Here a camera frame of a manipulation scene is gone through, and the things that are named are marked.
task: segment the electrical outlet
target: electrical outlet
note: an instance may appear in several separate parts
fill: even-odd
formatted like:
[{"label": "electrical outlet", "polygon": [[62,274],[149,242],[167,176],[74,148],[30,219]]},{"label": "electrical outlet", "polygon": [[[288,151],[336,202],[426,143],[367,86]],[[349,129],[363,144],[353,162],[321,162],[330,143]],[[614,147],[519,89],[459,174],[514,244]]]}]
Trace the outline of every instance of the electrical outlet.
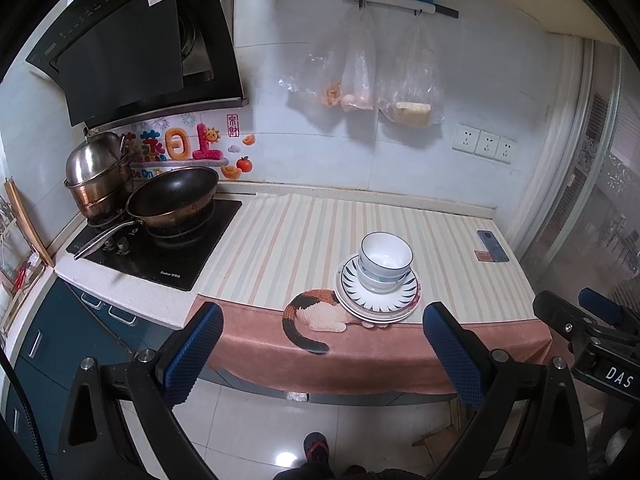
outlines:
[{"label": "electrical outlet", "polygon": [[498,149],[498,140],[500,136],[490,134],[489,132],[480,132],[478,144],[474,153],[476,155],[485,156],[486,158],[494,158],[495,151]]},{"label": "electrical outlet", "polygon": [[515,140],[500,137],[498,140],[498,149],[495,152],[494,159],[507,164],[513,162],[518,143]]},{"label": "electrical outlet", "polygon": [[453,149],[473,153],[479,136],[480,130],[459,124],[456,127],[456,135],[453,137]]}]

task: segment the striped tablecloth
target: striped tablecloth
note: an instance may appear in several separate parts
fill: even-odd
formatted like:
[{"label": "striped tablecloth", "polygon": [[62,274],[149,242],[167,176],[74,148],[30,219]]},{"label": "striped tablecloth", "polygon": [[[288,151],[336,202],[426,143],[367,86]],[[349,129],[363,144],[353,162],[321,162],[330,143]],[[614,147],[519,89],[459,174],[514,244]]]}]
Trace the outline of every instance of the striped tablecloth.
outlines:
[{"label": "striped tablecloth", "polygon": [[[494,232],[511,261],[478,261],[480,229]],[[245,202],[212,254],[214,270],[200,293],[283,310],[300,292],[334,288],[340,263],[373,231],[412,247],[421,303],[441,301],[460,323],[534,318],[534,293],[492,220],[296,194]],[[421,319],[417,309],[403,322]]]}]

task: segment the blue gripper pad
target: blue gripper pad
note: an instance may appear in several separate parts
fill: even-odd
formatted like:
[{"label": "blue gripper pad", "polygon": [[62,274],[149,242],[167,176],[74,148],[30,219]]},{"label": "blue gripper pad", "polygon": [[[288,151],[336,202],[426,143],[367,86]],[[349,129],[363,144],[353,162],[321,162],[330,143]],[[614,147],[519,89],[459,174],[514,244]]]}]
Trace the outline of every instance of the blue gripper pad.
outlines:
[{"label": "blue gripper pad", "polygon": [[487,348],[475,334],[470,333],[469,337],[469,331],[440,302],[424,309],[422,330],[462,402],[476,408],[481,406],[487,391],[487,375],[491,374]]},{"label": "blue gripper pad", "polygon": [[622,307],[608,300],[595,290],[584,288],[578,294],[578,303],[605,323],[617,325],[622,322]]},{"label": "blue gripper pad", "polygon": [[156,379],[163,386],[162,399],[169,409],[187,400],[223,327],[222,309],[207,301],[187,326],[171,334],[160,348]]}]

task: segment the person's foot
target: person's foot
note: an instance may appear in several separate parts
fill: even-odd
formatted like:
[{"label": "person's foot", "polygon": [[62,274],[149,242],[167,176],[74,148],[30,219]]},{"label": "person's foot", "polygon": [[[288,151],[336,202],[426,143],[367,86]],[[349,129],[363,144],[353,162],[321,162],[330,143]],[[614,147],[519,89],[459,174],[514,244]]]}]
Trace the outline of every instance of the person's foot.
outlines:
[{"label": "person's foot", "polygon": [[303,448],[308,462],[329,463],[329,445],[322,433],[318,431],[309,433],[305,437]]},{"label": "person's foot", "polygon": [[364,469],[361,465],[350,465],[344,473],[342,473],[342,476],[348,476],[348,475],[359,475],[362,473],[366,473],[367,470]]}]

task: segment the cabinet handle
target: cabinet handle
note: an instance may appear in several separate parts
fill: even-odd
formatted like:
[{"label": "cabinet handle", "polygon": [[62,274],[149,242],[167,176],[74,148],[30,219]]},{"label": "cabinet handle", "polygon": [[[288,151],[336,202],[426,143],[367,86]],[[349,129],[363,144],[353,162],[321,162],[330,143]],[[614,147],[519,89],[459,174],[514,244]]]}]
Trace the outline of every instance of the cabinet handle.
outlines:
[{"label": "cabinet handle", "polygon": [[84,295],[84,292],[80,294],[80,301],[82,301],[86,306],[90,306],[94,310],[100,310],[102,308],[102,305],[104,304],[103,301],[98,300],[98,303],[91,303],[91,301],[85,298]]},{"label": "cabinet handle", "polygon": [[36,341],[33,342],[33,346],[31,347],[31,351],[29,352],[29,357],[33,359],[36,357],[36,352],[38,351],[38,347],[40,346],[40,342],[42,341],[42,332],[38,330],[38,335],[36,336]]},{"label": "cabinet handle", "polygon": [[109,310],[108,310],[107,312],[109,313],[109,315],[110,315],[111,317],[113,317],[113,319],[117,319],[119,322],[124,323],[125,325],[128,325],[128,326],[134,326],[134,325],[137,323],[137,321],[138,321],[138,316],[134,316],[134,317],[133,317],[133,319],[132,319],[131,321],[127,321],[126,319],[122,319],[120,316],[116,316],[116,315],[111,311],[111,309],[112,309],[112,308],[113,308],[113,305],[111,305],[111,306],[109,307]]}]

